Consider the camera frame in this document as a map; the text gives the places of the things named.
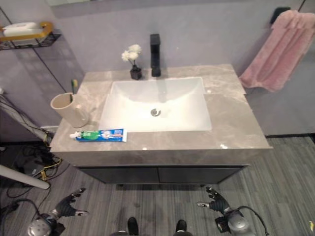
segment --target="drain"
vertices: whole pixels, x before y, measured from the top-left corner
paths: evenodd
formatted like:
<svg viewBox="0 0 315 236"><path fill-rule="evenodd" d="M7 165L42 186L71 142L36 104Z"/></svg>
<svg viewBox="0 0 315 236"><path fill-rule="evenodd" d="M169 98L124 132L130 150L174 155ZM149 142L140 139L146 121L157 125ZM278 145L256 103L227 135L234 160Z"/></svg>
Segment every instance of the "drain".
<svg viewBox="0 0 315 236"><path fill-rule="evenodd" d="M161 110L154 108L151 110L151 115L153 117L158 117L159 115L161 115Z"/></svg>

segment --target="shoe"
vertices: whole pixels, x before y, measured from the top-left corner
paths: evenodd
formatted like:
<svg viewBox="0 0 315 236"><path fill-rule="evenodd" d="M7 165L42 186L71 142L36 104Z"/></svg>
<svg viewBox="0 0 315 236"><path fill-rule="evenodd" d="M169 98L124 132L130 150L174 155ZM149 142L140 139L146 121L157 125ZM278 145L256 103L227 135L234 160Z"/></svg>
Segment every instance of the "shoe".
<svg viewBox="0 0 315 236"><path fill-rule="evenodd" d="M136 218L130 217L128 219L128 231L129 235L139 235L138 223Z"/></svg>
<svg viewBox="0 0 315 236"><path fill-rule="evenodd" d="M182 231L186 231L187 230L187 223L186 223L185 220L179 220L177 222L176 231L175 232L178 232L179 230L182 230Z"/></svg>

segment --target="gray wood floor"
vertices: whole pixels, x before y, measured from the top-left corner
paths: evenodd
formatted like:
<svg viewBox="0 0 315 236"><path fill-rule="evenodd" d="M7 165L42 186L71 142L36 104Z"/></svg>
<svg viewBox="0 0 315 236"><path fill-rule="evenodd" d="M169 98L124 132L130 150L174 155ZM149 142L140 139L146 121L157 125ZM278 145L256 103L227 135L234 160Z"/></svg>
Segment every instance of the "gray wood floor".
<svg viewBox="0 0 315 236"><path fill-rule="evenodd" d="M212 185L234 207L248 205L265 220L272 236L311 236L309 220L315 221L315 145L309 137L268 139L274 147L265 156L235 174L220 185ZM1 161L14 158L19 146L10 146L1 153ZM60 170L67 166L63 162ZM1 179L1 206L12 200L5 195L8 181ZM40 207L47 212L73 190L87 190L74 204L88 210L88 217L63 218L63 236L107 236L126 229L126 221L135 216L143 236L172 235L176 222L185 219L188 230L196 236L219 236L214 219L216 212L196 207L197 201L208 196L197 185L125 185L104 184L70 167L62 176L51 180L52 191ZM12 189L18 194L24 189ZM32 189L24 197L38 205L47 190ZM27 203L10 214L6 221L6 235L24 236L34 210ZM257 235L264 235L257 218L244 211Z"/></svg>

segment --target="shelf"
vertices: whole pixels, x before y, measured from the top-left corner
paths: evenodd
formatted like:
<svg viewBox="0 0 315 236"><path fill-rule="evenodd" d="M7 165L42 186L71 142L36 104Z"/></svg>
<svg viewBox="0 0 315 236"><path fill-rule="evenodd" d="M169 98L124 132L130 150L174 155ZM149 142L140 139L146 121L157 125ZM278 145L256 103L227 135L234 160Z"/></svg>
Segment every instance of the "shelf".
<svg viewBox="0 0 315 236"><path fill-rule="evenodd" d="M57 41L57 39L61 36L61 34L57 33L50 33L47 35L44 41L41 43L35 38L37 41L36 45L15 45L13 41L4 41L0 42L0 51L1 50L14 50L14 49L27 49L27 48L44 48L44 47L50 47L54 44L54 42Z"/></svg>

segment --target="bathroom sink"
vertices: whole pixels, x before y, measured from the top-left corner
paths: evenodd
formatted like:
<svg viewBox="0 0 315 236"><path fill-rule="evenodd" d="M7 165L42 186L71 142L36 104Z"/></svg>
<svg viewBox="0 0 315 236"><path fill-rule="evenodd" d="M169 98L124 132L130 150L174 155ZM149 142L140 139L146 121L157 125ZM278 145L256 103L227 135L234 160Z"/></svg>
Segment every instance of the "bathroom sink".
<svg viewBox="0 0 315 236"><path fill-rule="evenodd" d="M211 130L201 78L114 82L99 129L128 132Z"/></svg>

